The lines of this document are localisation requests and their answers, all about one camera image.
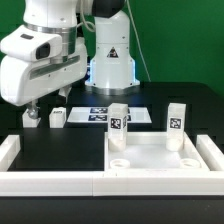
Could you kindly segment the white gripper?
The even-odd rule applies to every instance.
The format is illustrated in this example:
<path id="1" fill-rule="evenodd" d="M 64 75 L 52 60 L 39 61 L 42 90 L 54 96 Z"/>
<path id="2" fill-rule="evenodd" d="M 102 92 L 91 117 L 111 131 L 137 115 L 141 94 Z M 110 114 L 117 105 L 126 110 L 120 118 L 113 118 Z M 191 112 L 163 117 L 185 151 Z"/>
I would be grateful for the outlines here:
<path id="1" fill-rule="evenodd" d="M 75 35 L 68 42 L 60 34 L 21 25 L 0 42 L 0 50 L 6 54 L 0 65 L 1 96 L 16 106 L 28 103 L 28 116 L 34 120 L 39 109 L 31 101 L 59 89 L 58 95 L 67 100 L 70 84 L 87 71 L 84 38 Z"/>

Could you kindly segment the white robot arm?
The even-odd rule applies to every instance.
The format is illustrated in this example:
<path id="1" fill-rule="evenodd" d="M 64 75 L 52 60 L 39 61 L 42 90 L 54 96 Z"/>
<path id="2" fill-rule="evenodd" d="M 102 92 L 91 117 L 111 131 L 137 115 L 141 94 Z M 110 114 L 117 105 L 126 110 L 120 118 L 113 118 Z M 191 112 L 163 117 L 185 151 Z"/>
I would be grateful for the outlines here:
<path id="1" fill-rule="evenodd" d="M 1 97 L 36 119 L 39 98 L 67 97 L 82 78 L 108 95 L 137 87 L 126 1 L 25 0 L 24 24 L 0 41 Z"/>

